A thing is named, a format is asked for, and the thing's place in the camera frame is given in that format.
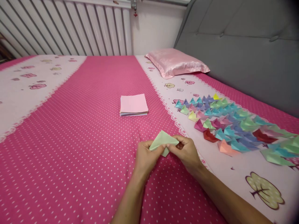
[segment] lace trim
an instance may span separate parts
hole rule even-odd
[[[203,81],[202,79],[200,79],[200,78],[197,77],[196,75],[193,75],[193,76],[194,76],[198,81],[200,81],[200,82],[203,83],[204,85],[206,85],[206,86],[210,87],[212,90],[214,90],[220,97],[225,97],[226,99],[228,99],[228,101],[229,101],[230,103],[235,103],[238,107],[241,107],[244,111],[247,111],[247,112],[249,112],[249,113],[251,113],[251,114],[253,114],[253,115],[256,115],[255,113],[252,113],[252,112],[249,111],[248,109],[243,108],[242,105],[237,104],[235,101],[231,100],[229,97],[225,96],[224,94],[222,94],[221,92],[219,92],[218,90],[216,90],[215,88],[213,88],[212,86],[210,86],[209,84],[207,84],[205,81]]]
[[[46,102],[51,96],[52,96],[52,94],[54,94],[55,93],[55,91],[60,87],[60,86],[62,86],[80,67],[81,67],[81,65],[85,62],[85,60],[80,64],[80,65],[78,65],[77,67],[76,67],[76,70],[74,70],[74,72],[73,73],[71,73],[71,74],[69,74],[58,86],[55,86],[53,89],[52,89],[52,91],[51,92],[49,92],[48,93],[48,95],[45,97],[45,99],[44,100],[42,100],[41,102],[39,102],[39,104],[38,105],[36,105],[33,109],[31,109],[25,116],[23,116],[23,117],[21,117],[21,119],[18,121],[18,122],[16,122],[16,123],[14,123],[13,124],[13,126],[8,130],[8,131],[6,131],[6,132],[4,132],[4,134],[2,135],[2,136],[0,136],[0,143],[2,143],[2,142],[4,142],[4,140],[6,139],[6,137],[8,136],[8,135],[10,135],[10,134],[12,134],[12,133],[14,133],[15,131],[16,131],[16,129],[17,129],[17,126],[19,126],[20,124],[22,124],[23,123],[23,121],[26,119],[26,118],[28,118],[30,115],[31,115],[31,113],[33,113],[34,111],[36,111],[40,106],[42,106],[42,104],[44,103],[44,102]]]
[[[149,78],[150,82],[152,83],[152,86],[154,87],[156,93],[158,94],[160,100],[162,101],[163,105],[165,106],[165,109],[167,110],[168,114],[171,116],[171,119],[174,121],[175,126],[177,126],[179,128],[179,132],[181,133],[182,136],[185,137],[189,137],[185,131],[185,129],[183,128],[183,126],[181,125],[181,123],[178,121],[177,117],[174,115],[174,113],[172,112],[172,110],[170,109],[170,107],[168,106],[166,100],[163,98],[163,96],[161,95],[160,91],[158,90],[158,88],[156,87],[156,85],[154,84],[153,80],[151,79],[151,77],[149,76],[148,72],[144,69],[143,65],[141,64],[141,62],[136,58],[136,60],[138,61],[138,63],[140,64],[141,68],[143,69],[144,73],[146,74],[146,76]],[[214,173],[212,171],[212,169],[210,168],[210,166],[208,165],[208,163],[205,161],[205,159],[203,158],[203,156],[200,154],[200,152],[197,150],[199,159],[202,161],[203,165],[211,172]]]

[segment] bed frame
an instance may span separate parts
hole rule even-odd
[[[299,31],[284,0],[192,0],[175,48],[209,76],[299,117]]]

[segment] white wall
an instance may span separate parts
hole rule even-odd
[[[180,29],[186,7],[170,4],[137,2],[137,17],[130,11],[132,52],[147,54],[160,48],[172,48]]]

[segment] right hand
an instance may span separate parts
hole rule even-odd
[[[173,138],[179,141],[176,146],[167,144],[167,148],[175,154],[184,164],[187,171],[195,177],[199,172],[206,168],[201,163],[194,142],[191,138],[186,138],[180,135],[174,135]]]

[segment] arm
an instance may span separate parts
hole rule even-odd
[[[177,146],[167,145],[167,148],[183,162],[187,171],[199,182],[228,223],[271,223],[204,167],[192,139],[179,135],[173,137],[180,143]]]
[[[138,224],[143,198],[144,185],[156,165],[157,159],[165,149],[159,146],[155,151],[150,151],[152,140],[140,142],[136,152],[135,167],[132,178],[126,188],[124,196],[117,208],[111,224]]]

